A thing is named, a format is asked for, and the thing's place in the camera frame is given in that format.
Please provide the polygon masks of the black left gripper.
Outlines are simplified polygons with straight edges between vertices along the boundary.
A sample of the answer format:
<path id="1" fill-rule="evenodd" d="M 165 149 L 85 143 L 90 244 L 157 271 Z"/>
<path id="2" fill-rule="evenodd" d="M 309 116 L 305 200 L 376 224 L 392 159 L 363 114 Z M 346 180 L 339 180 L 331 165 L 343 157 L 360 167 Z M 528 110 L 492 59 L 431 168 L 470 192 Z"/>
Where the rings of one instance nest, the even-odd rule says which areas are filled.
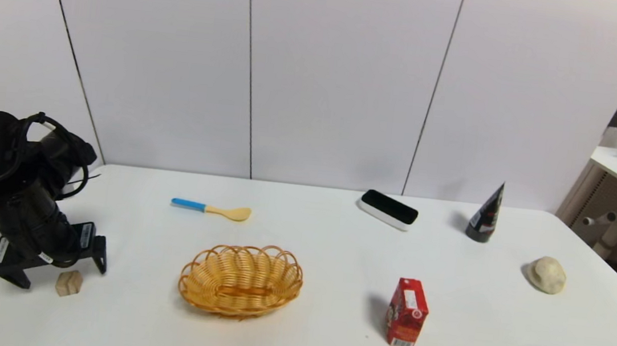
<path id="1" fill-rule="evenodd" d="M 107 239 L 93 222 L 71 224 L 54 200 L 11 196 L 0 199 L 0 278 L 29 289 L 25 271 L 40 266 L 67 268 L 92 258 L 107 272 Z"/>

